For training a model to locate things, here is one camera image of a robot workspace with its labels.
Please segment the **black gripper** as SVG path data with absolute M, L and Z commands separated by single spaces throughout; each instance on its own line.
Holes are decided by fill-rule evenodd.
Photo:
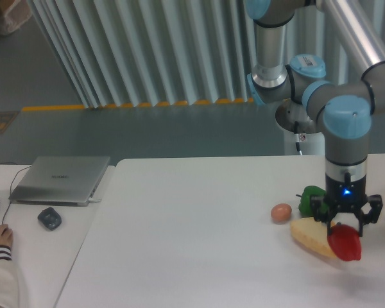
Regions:
M 332 234 L 331 223 L 337 213 L 353 213 L 358 220 L 359 237 L 363 236 L 363 227 L 368 224 L 376 224 L 383 208 L 382 196 L 374 194 L 366 195 L 366 176 L 348 185 L 325 175 L 326 195 L 310 196 L 310 207 L 315 221 L 327 226 L 327 237 Z M 369 205 L 367 213 L 363 207 Z

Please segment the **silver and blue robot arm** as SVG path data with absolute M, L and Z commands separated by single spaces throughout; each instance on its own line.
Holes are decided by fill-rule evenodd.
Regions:
M 385 112 L 385 45 L 358 1 L 246 1 L 256 27 L 256 64 L 248 86 L 258 104 L 290 99 L 300 105 L 325 138 L 324 196 L 311 196 L 312 215 L 327 225 L 351 213 L 360 227 L 376 223 L 379 195 L 366 194 L 372 115 Z M 286 26 L 299 8 L 315 6 L 333 24 L 361 78 L 334 85 L 317 56 L 298 55 L 284 63 Z

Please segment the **forearm in cream sleeve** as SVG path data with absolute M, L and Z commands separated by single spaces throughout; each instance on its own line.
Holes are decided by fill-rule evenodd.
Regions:
M 0 245 L 0 307 L 19 307 L 19 281 L 11 248 Z

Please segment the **person's hand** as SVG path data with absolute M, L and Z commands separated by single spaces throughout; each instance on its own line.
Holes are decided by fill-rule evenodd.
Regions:
M 13 246 L 13 230 L 7 224 L 0 225 L 0 246 Z

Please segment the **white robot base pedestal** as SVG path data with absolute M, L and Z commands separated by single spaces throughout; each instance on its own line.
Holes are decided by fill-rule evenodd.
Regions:
M 324 155 L 325 139 L 322 133 L 298 133 L 284 130 L 285 155 Z

